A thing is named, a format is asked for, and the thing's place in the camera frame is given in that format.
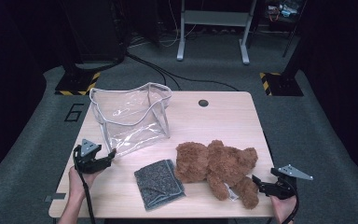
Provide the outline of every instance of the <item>gray carpet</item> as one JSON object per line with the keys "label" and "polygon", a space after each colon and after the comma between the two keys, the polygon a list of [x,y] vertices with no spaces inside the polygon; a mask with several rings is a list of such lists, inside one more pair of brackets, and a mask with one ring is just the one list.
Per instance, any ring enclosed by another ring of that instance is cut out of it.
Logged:
{"label": "gray carpet", "polygon": [[[255,35],[249,49],[251,63],[243,65],[239,38],[211,35],[187,40],[182,62],[176,61],[177,42],[171,47],[160,48],[143,44],[129,48],[129,53],[180,77],[224,82],[250,92],[275,165],[281,167],[290,163],[314,176],[313,181],[297,181],[300,209],[296,223],[358,223],[358,167],[332,130],[305,75],[301,71],[296,75],[303,97],[267,96],[261,83],[260,72],[283,71],[297,39],[283,58],[287,39]],[[54,94],[62,75],[61,67],[46,72],[48,86],[44,98],[0,164],[0,223],[53,222],[48,216],[50,204],[45,198],[55,192],[90,104],[88,96]],[[235,91],[217,83],[179,77],[175,80],[183,91]],[[159,73],[126,58],[120,65],[101,72],[96,87],[129,90],[149,81],[164,84]],[[177,90],[168,77],[166,85]],[[76,110],[82,111],[79,121],[65,121],[73,104],[78,104]],[[266,218],[229,221],[266,222]],[[79,223],[90,223],[90,220],[82,218]]]}

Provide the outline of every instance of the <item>black stand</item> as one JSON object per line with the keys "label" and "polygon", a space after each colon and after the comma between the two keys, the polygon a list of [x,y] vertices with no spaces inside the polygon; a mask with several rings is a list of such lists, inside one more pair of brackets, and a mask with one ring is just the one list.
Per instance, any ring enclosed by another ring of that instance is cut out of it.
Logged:
{"label": "black stand", "polygon": [[283,73],[261,73],[264,90],[267,95],[273,96],[303,96],[295,76],[300,68],[299,53],[304,48],[305,36],[299,40],[289,63],[284,68]]}
{"label": "black stand", "polygon": [[73,72],[65,71],[55,88],[55,94],[88,95],[99,76],[99,73],[84,71],[80,68],[76,68]]}
{"label": "black stand", "polygon": [[52,27],[49,41],[65,70],[65,74],[55,88],[55,94],[89,94],[90,89],[95,85],[95,82],[99,77],[98,71],[95,69],[85,70],[76,66],[58,25]]}

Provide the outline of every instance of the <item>yellow and black hazard tape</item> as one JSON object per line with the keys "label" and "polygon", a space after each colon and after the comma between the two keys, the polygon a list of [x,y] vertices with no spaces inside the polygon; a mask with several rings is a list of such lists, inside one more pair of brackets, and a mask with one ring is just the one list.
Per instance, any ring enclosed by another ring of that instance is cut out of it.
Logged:
{"label": "yellow and black hazard tape", "polygon": [[267,81],[267,75],[280,76],[280,73],[260,73],[261,81],[263,82],[263,88],[266,95],[272,95],[271,87]]}
{"label": "yellow and black hazard tape", "polygon": [[57,94],[57,95],[89,95],[91,88],[95,87],[95,84],[97,83],[97,80],[98,80],[98,77],[100,77],[100,74],[101,73],[96,73],[92,77],[92,80],[86,90],[83,90],[83,91],[55,91],[55,94]]}

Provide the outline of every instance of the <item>gray towel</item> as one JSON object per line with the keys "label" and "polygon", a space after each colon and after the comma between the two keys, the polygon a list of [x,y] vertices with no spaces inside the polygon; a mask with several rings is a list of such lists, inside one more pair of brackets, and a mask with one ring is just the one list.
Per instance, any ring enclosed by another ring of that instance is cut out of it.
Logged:
{"label": "gray towel", "polygon": [[186,196],[182,182],[173,174],[171,160],[157,161],[134,174],[146,211]]}

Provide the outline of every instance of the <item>black curtain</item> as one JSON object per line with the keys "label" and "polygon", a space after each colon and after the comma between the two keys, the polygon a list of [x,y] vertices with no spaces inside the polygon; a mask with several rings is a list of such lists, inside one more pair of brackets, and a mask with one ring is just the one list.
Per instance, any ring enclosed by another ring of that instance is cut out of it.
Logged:
{"label": "black curtain", "polygon": [[358,165],[358,1],[310,1],[304,16],[301,70]]}
{"label": "black curtain", "polygon": [[65,25],[56,1],[0,0],[0,162],[43,97],[43,73],[61,65],[48,39],[54,29],[71,39]]}

